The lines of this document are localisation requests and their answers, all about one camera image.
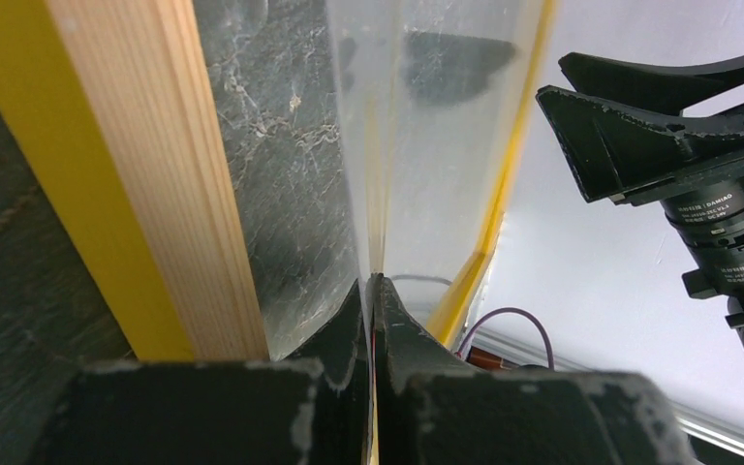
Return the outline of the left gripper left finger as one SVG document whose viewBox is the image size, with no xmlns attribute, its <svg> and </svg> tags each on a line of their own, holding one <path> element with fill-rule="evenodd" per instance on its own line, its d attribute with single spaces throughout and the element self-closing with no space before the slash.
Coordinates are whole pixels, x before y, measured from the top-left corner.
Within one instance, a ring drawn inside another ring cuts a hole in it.
<svg viewBox="0 0 744 465">
<path fill-rule="evenodd" d="M 358 285 L 278 361 L 114 360 L 76 375 L 42 464 L 362 464 L 369 368 Z"/>
</svg>

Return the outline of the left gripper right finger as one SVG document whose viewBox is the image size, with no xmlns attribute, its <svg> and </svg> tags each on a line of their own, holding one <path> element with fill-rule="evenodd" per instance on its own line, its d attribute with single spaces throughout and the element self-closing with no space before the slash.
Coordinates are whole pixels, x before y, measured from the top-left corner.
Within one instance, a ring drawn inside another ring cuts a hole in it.
<svg viewBox="0 0 744 465">
<path fill-rule="evenodd" d="M 632 373 L 484 371 L 457 358 L 371 278 L 384 464 L 693 464 L 667 399 Z"/>
</svg>

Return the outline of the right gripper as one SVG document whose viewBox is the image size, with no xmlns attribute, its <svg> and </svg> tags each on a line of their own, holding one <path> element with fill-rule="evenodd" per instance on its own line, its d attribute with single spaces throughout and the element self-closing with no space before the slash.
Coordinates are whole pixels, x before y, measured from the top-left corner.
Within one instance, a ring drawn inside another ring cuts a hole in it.
<svg viewBox="0 0 744 465">
<path fill-rule="evenodd" d="M 578 93 L 548 85 L 536 99 L 582 197 L 661 201 L 697 263 L 687 294 L 734 299 L 727 321 L 744 329 L 744 104 L 679 116 L 744 84 L 744 55 L 669 67 L 570 52 L 558 65 Z"/>
</svg>

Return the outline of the transparent plastic sheet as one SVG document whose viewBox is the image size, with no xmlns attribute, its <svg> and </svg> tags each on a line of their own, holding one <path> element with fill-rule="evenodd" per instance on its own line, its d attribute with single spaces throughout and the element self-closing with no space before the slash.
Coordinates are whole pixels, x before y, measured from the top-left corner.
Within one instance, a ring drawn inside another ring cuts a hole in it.
<svg viewBox="0 0 744 465">
<path fill-rule="evenodd" d="M 542 1 L 330 1 L 360 277 L 425 322 L 478 247 Z"/>
</svg>

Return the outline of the yellow wooden picture frame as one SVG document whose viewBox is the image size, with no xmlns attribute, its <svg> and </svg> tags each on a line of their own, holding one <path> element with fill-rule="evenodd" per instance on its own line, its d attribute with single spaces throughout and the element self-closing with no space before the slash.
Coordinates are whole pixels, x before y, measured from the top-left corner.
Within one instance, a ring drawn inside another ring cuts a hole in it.
<svg viewBox="0 0 744 465">
<path fill-rule="evenodd" d="M 134 354 L 286 356 L 360 277 L 330 1 L 0 1 L 0 121 Z M 452 349 L 490 266 L 555 5 L 478 247 L 418 321 Z"/>
</svg>

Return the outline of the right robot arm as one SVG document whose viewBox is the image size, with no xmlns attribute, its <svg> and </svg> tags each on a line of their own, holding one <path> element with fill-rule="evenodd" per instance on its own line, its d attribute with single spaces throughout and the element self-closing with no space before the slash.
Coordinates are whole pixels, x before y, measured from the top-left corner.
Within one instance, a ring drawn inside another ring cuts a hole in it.
<svg viewBox="0 0 744 465">
<path fill-rule="evenodd" d="M 744 55 L 668 67 L 571 52 L 559 66 L 570 88 L 536 99 L 582 197 L 659 203 L 697 265 L 682 277 L 688 296 L 726 296 L 744 347 L 744 102 L 685 113 L 744 84 Z"/>
</svg>

